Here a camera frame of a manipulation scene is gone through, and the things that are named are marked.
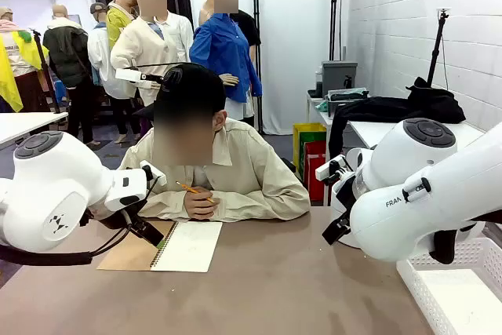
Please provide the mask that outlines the person's left hand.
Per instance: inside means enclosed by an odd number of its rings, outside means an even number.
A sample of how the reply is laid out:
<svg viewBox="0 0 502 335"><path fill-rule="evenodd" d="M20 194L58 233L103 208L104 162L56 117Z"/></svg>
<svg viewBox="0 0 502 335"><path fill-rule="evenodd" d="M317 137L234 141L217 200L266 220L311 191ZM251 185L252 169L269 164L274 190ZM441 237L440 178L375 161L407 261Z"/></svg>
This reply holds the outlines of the person's left hand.
<svg viewBox="0 0 502 335"><path fill-rule="evenodd" d="M215 211L213 207L194 208L187 210L187 214L192 220L210 220L215 215Z"/></svg>

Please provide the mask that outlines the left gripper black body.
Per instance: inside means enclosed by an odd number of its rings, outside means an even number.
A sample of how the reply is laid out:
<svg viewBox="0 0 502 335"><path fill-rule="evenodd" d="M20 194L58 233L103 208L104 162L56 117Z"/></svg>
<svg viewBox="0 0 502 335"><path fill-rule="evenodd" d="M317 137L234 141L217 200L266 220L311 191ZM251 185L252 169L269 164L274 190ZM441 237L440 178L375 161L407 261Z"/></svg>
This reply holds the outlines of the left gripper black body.
<svg viewBox="0 0 502 335"><path fill-rule="evenodd" d="M164 239L164 235L157 228L137 214L124 211L123 216L127 228L136 237L144 239L155 247Z"/></svg>

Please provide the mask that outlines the person's right hand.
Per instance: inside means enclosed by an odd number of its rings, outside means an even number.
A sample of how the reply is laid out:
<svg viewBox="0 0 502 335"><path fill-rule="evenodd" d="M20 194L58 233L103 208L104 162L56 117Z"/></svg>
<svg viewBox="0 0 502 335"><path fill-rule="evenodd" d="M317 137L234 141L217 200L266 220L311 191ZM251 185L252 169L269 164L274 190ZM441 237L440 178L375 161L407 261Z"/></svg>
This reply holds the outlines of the person's right hand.
<svg viewBox="0 0 502 335"><path fill-rule="evenodd" d="M187 191L184 196L184 207L190 217L213 213L216 204L211 191Z"/></svg>

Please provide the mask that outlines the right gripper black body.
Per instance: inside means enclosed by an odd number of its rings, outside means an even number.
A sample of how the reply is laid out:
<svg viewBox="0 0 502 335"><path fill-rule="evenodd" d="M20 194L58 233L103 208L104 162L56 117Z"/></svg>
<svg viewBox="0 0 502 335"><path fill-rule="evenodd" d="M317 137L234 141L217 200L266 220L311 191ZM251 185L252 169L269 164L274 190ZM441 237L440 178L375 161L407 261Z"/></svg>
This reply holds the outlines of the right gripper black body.
<svg viewBox="0 0 502 335"><path fill-rule="evenodd" d="M350 213L354 204L352 182L338 183L333 186L331 198L333 219L322 233L322 237L330 246L336 242L342 242L346 246L355 244L355 239L348 236L351 233Z"/></svg>

